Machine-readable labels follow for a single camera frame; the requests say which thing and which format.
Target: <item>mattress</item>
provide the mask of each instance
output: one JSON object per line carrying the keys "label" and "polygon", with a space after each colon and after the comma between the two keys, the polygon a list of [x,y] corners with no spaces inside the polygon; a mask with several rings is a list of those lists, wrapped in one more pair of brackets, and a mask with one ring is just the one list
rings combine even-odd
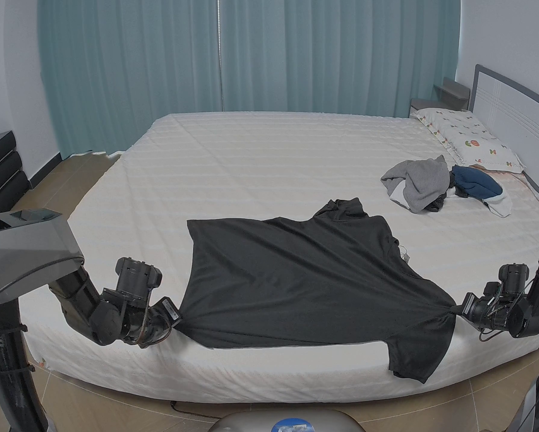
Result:
{"label": "mattress", "polygon": [[[499,218],[475,199],[448,198],[436,213],[412,214],[380,182],[404,159],[453,159],[418,121],[321,113],[168,115],[127,150],[69,219],[93,283],[115,288],[115,263],[131,256],[164,274],[152,301],[180,303],[192,265],[186,220],[309,219],[330,199],[359,197],[383,215],[411,267],[456,302],[481,295],[506,263],[539,257],[539,195],[522,175],[496,173],[513,200]],[[349,402],[409,395],[477,375],[539,347],[539,335],[478,341],[458,317],[445,358],[425,384],[388,370],[384,342],[321,347],[207,349],[173,331],[148,349],[100,347],[73,331],[40,288],[21,298],[28,346],[37,360],[74,378],[169,400]]]}

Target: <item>white wall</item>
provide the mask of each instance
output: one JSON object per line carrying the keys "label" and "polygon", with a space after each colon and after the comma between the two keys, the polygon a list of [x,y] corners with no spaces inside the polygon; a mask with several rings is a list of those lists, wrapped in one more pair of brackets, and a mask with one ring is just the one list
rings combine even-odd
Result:
{"label": "white wall", "polygon": [[40,70],[37,0],[0,0],[0,133],[13,130],[28,178],[59,152]]}
{"label": "white wall", "polygon": [[456,80],[482,64],[539,94],[539,0],[461,0]]}

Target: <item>baseboard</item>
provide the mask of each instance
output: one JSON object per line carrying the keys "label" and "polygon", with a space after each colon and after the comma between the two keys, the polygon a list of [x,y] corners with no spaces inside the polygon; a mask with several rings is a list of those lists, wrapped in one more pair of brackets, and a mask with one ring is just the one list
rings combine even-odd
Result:
{"label": "baseboard", "polygon": [[55,157],[53,157],[49,162],[47,162],[44,166],[41,167],[41,169],[33,175],[33,177],[29,180],[29,186],[32,189],[35,189],[35,186],[39,183],[41,183],[42,179],[50,174],[50,172],[57,167],[59,163],[62,162],[62,155],[57,154]]}

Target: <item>white pillow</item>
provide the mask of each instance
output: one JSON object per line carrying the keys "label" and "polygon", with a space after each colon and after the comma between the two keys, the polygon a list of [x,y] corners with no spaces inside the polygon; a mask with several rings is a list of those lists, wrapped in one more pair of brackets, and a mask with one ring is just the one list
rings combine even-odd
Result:
{"label": "white pillow", "polygon": [[521,173],[518,156],[492,135],[469,111],[421,109],[412,114],[446,148],[461,167]]}

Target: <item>tiled floor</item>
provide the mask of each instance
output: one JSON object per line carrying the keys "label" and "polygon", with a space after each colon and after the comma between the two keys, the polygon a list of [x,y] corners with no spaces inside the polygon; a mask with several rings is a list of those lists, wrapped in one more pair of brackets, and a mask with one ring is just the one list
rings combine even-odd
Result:
{"label": "tiled floor", "polygon": [[[60,163],[16,205],[46,207],[69,216],[79,200],[116,160],[81,155]],[[518,360],[434,392],[392,400],[329,404],[371,432],[477,432],[505,429],[539,373],[539,349]],[[58,432],[205,432],[215,419],[236,411],[280,408],[275,404],[205,405],[154,400],[87,384],[39,367],[33,373],[44,408]],[[0,410],[0,432],[7,431]]]}

